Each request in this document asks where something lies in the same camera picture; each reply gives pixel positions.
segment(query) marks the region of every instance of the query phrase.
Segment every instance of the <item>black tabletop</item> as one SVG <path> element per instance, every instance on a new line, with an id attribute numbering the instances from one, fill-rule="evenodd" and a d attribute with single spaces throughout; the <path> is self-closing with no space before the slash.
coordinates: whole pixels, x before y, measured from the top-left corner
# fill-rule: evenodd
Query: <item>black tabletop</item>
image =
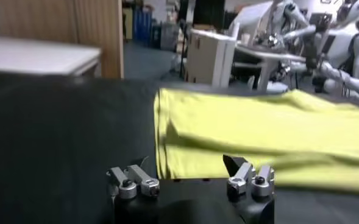
<path id="1" fill-rule="evenodd" d="M 0 223 L 105 223 L 105 171 L 148 156 L 162 87 L 186 83 L 0 74 Z M 359 223 L 359 195 L 278 189 L 276 223 Z"/>

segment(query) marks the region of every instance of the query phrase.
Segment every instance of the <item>yellow cloth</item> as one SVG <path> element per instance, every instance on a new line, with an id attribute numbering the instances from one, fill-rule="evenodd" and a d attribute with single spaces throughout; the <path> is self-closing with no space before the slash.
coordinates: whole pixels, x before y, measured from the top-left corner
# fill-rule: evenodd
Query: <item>yellow cloth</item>
<path id="1" fill-rule="evenodd" d="M 359 192 L 359 108 L 300 91 L 229 97 L 162 89 L 155 99 L 160 178 L 227 177 L 222 155 L 270 164 L 277 186 Z"/>

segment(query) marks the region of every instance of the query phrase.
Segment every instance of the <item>white table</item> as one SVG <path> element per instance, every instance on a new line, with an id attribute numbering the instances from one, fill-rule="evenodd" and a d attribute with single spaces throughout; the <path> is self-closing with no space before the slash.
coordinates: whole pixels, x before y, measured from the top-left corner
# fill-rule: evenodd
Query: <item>white table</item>
<path id="1" fill-rule="evenodd" d="M 100 55 L 96 47 L 0 37 L 0 72 L 82 75 L 99 64 Z"/>
<path id="2" fill-rule="evenodd" d="M 236 49 L 253 57 L 262 59 L 262 63 L 260 64 L 261 73 L 258 84 L 258 91 L 260 92 L 267 91 L 271 72 L 275 68 L 275 64 L 278 63 L 278 61 L 289 60 L 305 63 L 305 58 L 293 54 L 276 53 L 272 50 L 268 51 L 267 49 L 257 49 L 256 47 L 248 47 L 240 44 L 236 45 Z"/>

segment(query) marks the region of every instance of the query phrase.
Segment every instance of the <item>white cabinet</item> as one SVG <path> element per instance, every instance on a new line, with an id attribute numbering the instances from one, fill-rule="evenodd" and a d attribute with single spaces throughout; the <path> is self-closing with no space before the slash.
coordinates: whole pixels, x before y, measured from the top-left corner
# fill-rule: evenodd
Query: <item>white cabinet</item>
<path id="1" fill-rule="evenodd" d="M 235 43 L 235 40 L 225 35 L 192 30 L 185 80 L 215 87 L 228 87 Z"/>

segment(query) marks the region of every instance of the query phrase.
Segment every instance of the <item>wooden wall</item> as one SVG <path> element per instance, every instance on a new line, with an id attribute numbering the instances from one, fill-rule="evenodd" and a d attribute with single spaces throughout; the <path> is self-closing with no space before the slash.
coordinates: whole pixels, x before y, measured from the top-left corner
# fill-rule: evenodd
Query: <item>wooden wall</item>
<path id="1" fill-rule="evenodd" d="M 119 0 L 0 0 L 0 35 L 100 47 L 102 75 L 123 78 Z"/>

